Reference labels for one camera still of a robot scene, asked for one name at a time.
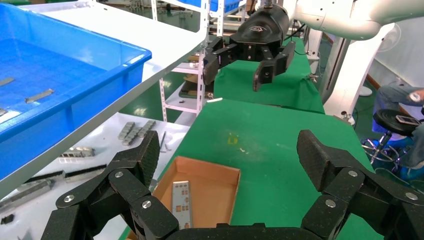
black stool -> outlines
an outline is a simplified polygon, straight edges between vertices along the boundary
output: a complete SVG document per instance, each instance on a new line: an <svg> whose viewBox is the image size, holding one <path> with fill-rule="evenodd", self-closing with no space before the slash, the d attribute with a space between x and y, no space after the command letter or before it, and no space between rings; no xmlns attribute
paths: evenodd
<svg viewBox="0 0 424 240"><path fill-rule="evenodd" d="M412 132L417 126L401 123L396 119L396 116L411 117L408 114L405 114L400 111L390 110L390 109L381 109L377 111L373 118L375 122L385 128L387 131L384 133L384 136L378 141L378 144L374 144L371 139L366 139L362 143L362 147L365 149L365 153L371 156L371 164L374 160L379 160L383 162L394 162L394 169L398 169L399 165L399 152L392 146L387 145L392 134L399 134L402 136L412 137ZM392 152L394 156L389 156L388 152Z"/></svg>

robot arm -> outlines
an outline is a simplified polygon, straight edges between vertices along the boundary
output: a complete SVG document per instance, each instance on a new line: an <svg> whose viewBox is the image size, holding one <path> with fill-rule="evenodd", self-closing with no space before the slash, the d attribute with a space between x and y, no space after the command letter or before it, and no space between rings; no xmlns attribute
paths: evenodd
<svg viewBox="0 0 424 240"><path fill-rule="evenodd" d="M358 41L386 24L424 17L422 0L284 0L283 7L312 29Z"/></svg>
<svg viewBox="0 0 424 240"><path fill-rule="evenodd" d="M282 46L294 19L308 27L350 40L369 40L382 26L424 17L424 0L265 0L265 5L230 36L206 48L203 80L209 85L218 69L236 60L260 62L253 90L272 83L284 73L295 52L295 43Z"/></svg>

green mat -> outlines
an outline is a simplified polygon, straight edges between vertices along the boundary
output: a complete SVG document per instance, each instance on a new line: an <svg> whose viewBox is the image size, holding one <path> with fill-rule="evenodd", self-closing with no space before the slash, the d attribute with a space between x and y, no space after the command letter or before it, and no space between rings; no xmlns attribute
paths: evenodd
<svg viewBox="0 0 424 240"><path fill-rule="evenodd" d="M304 53L302 40L295 37L293 41L296 51ZM253 76L258 65L238 60L222 68L215 78L214 97L324 113L321 97L307 77L311 68L306 55L295 54L286 73L275 76L272 83L263 84L254 92Z"/></svg>
<svg viewBox="0 0 424 240"><path fill-rule="evenodd" d="M174 156L241 169L232 225L299 227L320 195L297 155L303 129L373 170L353 128L335 117L226 99L206 104ZM383 237L352 215L337 240L358 239Z"/></svg>

cardboard box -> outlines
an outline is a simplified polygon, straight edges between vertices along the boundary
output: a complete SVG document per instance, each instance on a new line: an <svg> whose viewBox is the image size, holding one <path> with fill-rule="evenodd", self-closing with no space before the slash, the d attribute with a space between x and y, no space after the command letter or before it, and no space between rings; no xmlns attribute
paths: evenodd
<svg viewBox="0 0 424 240"><path fill-rule="evenodd" d="M237 168L177 156L154 190L172 213L172 185L190 181L191 221L194 228L215 228L231 221L241 171ZM136 240L133 232L128 240Z"/></svg>

blue crate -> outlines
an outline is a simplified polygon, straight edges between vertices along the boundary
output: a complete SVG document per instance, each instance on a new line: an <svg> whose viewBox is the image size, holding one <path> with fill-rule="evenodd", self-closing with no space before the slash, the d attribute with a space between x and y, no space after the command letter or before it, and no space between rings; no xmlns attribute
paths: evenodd
<svg viewBox="0 0 424 240"><path fill-rule="evenodd" d="M178 0L181 3L190 4L200 8L202 0ZM242 0L225 0L224 12L227 13L239 7ZM210 0L209 10L212 12L218 11L218 0Z"/></svg>
<svg viewBox="0 0 424 240"><path fill-rule="evenodd" d="M14 78L0 86L1 180L140 84L152 53L9 4L0 19L0 81Z"/></svg>

